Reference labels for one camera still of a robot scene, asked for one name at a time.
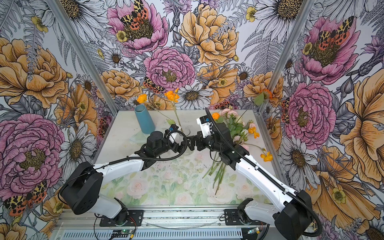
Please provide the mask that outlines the clear ribbed glass vase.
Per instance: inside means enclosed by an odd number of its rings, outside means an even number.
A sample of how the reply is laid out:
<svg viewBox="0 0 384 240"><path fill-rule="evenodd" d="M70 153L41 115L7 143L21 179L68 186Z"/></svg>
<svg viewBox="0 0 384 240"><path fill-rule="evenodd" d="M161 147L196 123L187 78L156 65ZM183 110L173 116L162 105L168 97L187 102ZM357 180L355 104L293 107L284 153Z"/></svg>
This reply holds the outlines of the clear ribbed glass vase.
<svg viewBox="0 0 384 240"><path fill-rule="evenodd" d="M191 135L191 129L189 126L179 128L179 131L183 132L187 137ZM178 134L177 141L179 144L183 141L183 136L181 134ZM192 151L189 149L189 147L186 148L186 151L183 153L182 157L186 158L187 156L190 156L192 154Z"/></svg>

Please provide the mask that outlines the orange poppy flower stem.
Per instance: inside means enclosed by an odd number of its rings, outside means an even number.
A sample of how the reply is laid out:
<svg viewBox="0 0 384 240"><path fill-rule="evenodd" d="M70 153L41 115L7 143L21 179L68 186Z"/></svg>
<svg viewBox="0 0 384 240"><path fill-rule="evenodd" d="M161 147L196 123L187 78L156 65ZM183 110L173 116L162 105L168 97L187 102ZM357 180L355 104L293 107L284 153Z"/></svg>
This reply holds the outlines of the orange poppy flower stem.
<svg viewBox="0 0 384 240"><path fill-rule="evenodd" d="M146 107L146 102L148 102L148 101L149 101L149 100L148 100L148 95L146 95L146 94L141 94L141 95L138 96L137 102L138 102L140 105L144 105L144 106ZM167 117L165 114L161 113L161 112L160 112L157 108L155 108L154 106L151 106L151 109L156 110L158 113L160 113L161 115L163 115L164 117L166 117L167 122L168 122L169 125L172 125L172 124L175 124L175 123L176 123L173 119L171 119L171 118Z"/></svg>

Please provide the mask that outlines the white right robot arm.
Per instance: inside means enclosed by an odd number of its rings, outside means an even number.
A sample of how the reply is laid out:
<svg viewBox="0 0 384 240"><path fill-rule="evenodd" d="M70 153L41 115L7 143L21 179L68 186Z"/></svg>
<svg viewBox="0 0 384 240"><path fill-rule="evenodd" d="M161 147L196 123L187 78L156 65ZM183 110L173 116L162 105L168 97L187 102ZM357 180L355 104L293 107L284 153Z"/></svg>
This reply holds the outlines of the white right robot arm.
<svg viewBox="0 0 384 240"><path fill-rule="evenodd" d="M240 145L234 143L224 123L217 123L209 109L197 119L201 131L192 137L191 150L217 152L222 162L250 180L273 204L271 210L257 207L252 200L239 205L244 220L274 225L287 240L301 236L319 237L323 225L305 191L296 191L271 175Z"/></svg>

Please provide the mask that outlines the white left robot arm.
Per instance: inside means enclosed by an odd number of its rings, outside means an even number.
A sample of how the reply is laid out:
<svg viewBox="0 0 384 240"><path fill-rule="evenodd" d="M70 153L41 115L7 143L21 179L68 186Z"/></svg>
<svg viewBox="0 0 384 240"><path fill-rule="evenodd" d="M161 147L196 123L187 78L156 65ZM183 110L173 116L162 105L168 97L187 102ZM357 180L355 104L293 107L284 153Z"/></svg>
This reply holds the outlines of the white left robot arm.
<svg viewBox="0 0 384 240"><path fill-rule="evenodd" d="M175 127L165 133L154 131L147 142L128 157L105 164L78 165L60 189L59 197L76 215L91 212L122 226L129 219L127 207L116 197L102 196L101 188L127 174L146 170L156 162L177 159L187 148L188 137Z"/></svg>

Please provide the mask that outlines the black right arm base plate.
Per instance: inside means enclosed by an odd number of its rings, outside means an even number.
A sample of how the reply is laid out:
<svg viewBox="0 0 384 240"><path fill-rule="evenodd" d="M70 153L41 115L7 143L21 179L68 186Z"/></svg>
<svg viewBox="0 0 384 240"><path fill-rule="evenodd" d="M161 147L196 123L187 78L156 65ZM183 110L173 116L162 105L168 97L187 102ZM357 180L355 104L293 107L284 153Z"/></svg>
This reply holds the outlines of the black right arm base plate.
<svg viewBox="0 0 384 240"><path fill-rule="evenodd" d="M224 209L224 219L226 226L261 226L266 225L261 221L251 220L243 210Z"/></svg>

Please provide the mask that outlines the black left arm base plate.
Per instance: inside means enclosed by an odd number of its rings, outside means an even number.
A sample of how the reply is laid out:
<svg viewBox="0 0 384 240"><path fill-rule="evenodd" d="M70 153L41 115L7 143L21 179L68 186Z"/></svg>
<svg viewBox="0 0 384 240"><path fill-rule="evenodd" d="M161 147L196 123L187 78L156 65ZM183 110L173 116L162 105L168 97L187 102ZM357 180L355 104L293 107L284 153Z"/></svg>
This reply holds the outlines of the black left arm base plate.
<svg viewBox="0 0 384 240"><path fill-rule="evenodd" d="M144 217L143 210L123 209L113 219L102 216L100 227L140 227Z"/></svg>

